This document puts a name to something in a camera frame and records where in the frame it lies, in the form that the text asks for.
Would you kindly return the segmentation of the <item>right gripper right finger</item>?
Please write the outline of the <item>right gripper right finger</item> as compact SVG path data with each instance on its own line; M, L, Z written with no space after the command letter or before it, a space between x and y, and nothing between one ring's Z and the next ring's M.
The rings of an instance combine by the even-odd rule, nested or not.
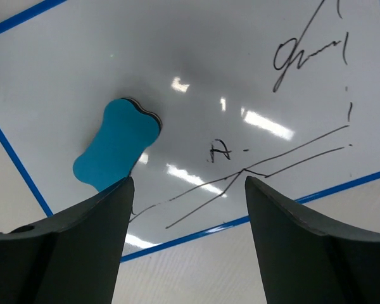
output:
M244 188L268 303L380 303L380 233L316 212L256 177Z

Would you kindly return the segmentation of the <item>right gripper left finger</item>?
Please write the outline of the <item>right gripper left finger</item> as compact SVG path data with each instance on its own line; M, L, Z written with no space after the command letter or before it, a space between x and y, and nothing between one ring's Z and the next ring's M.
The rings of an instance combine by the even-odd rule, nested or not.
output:
M111 303L133 199L126 177L51 217L0 232L0 303Z

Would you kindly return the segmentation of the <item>blue foam whiteboard eraser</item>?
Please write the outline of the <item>blue foam whiteboard eraser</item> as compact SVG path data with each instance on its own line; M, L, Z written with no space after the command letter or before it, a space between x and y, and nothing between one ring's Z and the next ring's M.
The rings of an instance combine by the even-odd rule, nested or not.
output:
M132 172L162 131L162 120L132 98L109 102L98 132L73 163L73 174L101 192Z

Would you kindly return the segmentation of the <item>blue-framed small whiteboard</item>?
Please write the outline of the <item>blue-framed small whiteboard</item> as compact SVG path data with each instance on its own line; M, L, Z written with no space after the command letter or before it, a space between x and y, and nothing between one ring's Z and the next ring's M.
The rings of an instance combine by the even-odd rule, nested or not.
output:
M162 121L123 259L246 220L256 174L302 203L380 179L380 1L0 1L0 141L29 220L96 193L106 105Z

